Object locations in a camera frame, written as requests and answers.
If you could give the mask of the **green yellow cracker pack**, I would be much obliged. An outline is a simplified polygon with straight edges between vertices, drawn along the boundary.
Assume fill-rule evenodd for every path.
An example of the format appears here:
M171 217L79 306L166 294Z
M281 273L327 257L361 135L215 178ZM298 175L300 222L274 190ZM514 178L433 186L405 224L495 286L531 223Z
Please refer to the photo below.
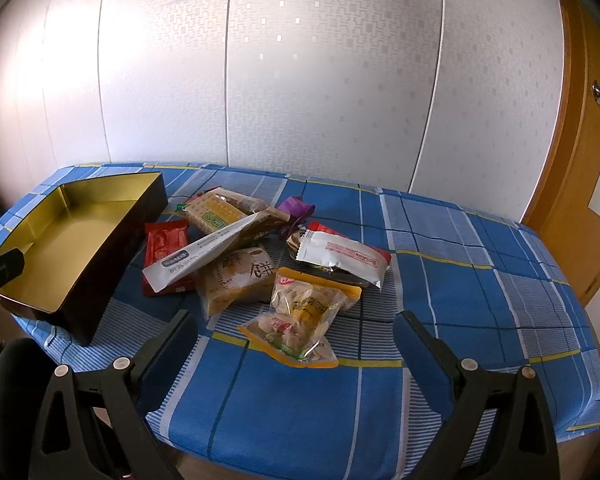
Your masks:
M202 194L188 202L183 209L187 220L204 234L210 234L235 223L247 215L222 197Z

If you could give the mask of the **wooden door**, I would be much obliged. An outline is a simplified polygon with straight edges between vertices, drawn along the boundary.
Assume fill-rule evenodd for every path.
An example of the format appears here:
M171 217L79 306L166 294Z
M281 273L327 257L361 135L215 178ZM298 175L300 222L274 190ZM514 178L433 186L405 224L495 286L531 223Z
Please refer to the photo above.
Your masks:
M537 232L586 306L600 289L600 215L588 204L600 176L600 28L580 0L559 0L562 94L550 150L522 223Z

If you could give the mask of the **blue plaid tablecloth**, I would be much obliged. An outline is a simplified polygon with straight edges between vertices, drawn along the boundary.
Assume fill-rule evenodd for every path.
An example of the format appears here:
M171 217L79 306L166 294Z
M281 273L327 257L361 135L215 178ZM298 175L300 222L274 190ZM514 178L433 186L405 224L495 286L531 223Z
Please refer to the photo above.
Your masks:
M157 437L203 460L275 479L397 479L440 427L393 341L414 312L461 358L488 370L530 365L558 441L600 426L600 352L577 296L529 228L440 200L369 186L216 165L160 169L173 218L184 200L222 186L278 204L294 195L332 230L391 256L327 334L331 370L291 368L239 326L260 304L198 321L199 339L161 408Z

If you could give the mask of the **beige round pastry packet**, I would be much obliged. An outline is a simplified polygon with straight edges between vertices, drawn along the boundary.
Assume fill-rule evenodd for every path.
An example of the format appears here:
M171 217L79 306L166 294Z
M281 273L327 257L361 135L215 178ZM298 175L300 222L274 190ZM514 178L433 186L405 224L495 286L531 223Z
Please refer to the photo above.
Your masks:
M262 245L228 252L198 272L198 294L206 318L235 302L271 297L277 268Z

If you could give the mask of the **orange clear nut packet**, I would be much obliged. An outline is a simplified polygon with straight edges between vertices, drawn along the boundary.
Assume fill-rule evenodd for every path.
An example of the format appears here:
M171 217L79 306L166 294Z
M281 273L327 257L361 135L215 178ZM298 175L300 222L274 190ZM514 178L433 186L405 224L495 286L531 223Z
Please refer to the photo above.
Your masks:
M271 298L273 312L293 315L302 323L317 326L332 322L340 311L361 299L362 288L319 278L289 268L279 268Z

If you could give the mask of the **red foil snack packet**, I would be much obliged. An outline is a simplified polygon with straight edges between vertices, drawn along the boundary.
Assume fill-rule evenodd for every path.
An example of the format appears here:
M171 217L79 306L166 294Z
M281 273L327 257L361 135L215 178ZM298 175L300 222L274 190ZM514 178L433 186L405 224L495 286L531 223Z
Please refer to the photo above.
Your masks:
M144 266L150 266L161 258L172 254L189 244L188 237L189 224L185 219L146 223L146 248ZM188 292L193 290L196 285L196 276L188 274L177 282L169 285L161 292L155 292L146 278L142 278L142 291L145 297L164 296L176 294L177 292Z

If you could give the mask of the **red-ended biscuit roll pack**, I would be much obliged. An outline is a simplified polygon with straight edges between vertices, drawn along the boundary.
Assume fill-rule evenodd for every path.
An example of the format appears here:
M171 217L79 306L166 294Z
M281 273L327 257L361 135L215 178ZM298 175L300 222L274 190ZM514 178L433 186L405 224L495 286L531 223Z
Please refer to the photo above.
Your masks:
M222 186L212 188L206 193L213 193L222 197L227 203L230 203L244 212L247 217L250 216L250 214L261 214L258 222L250 228L251 232L253 232L253 237L256 240L267 236L271 232L279 230L289 220L288 214L279 211L274 206L265 203L264 200L257 197L237 193L228 190L227 188L222 188Z

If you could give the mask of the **long white snack packet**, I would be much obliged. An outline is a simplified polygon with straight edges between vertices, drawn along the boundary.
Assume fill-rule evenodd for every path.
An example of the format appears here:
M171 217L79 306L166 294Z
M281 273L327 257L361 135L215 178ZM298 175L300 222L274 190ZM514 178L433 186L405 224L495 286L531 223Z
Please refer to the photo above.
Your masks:
M143 268L143 276L154 292L161 292L188 274L206 266L234 246L240 234L251 228L259 214L250 214L214 231Z

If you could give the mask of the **white red snack packet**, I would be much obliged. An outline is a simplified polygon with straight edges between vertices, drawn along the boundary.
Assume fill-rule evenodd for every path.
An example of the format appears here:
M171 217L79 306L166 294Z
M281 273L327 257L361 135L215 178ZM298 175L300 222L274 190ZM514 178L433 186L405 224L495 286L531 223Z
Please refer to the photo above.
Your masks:
M297 238L294 260L330 273L351 274L382 289L391 262L385 249L352 240L317 221L310 222Z

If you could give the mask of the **purple snack packet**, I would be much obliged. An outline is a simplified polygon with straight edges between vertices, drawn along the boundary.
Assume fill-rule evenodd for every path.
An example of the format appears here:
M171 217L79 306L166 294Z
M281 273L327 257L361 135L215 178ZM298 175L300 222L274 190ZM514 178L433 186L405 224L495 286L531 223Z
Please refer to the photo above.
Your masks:
M303 197L298 195L287 197L277 209L289 216L289 220L278 231L279 238L281 240L286 240L299 226L314 214L315 206L306 203L303 200Z

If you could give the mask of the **yellow black snack packet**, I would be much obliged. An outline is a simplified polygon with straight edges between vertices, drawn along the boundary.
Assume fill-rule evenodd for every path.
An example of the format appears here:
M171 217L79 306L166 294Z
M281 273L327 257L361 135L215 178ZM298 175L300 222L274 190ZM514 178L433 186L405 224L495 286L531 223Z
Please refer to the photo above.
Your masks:
M381 288L387 261L375 249L324 231L300 230L287 245L302 266L344 284Z

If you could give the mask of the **black and gold box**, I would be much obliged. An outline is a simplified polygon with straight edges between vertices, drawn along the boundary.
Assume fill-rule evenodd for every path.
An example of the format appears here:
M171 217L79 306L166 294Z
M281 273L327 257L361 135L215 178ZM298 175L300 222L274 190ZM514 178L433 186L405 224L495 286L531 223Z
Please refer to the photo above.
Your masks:
M89 344L145 226L166 209L161 172L64 183L32 207L0 243L23 253L23 270L0 288L5 308L60 327Z

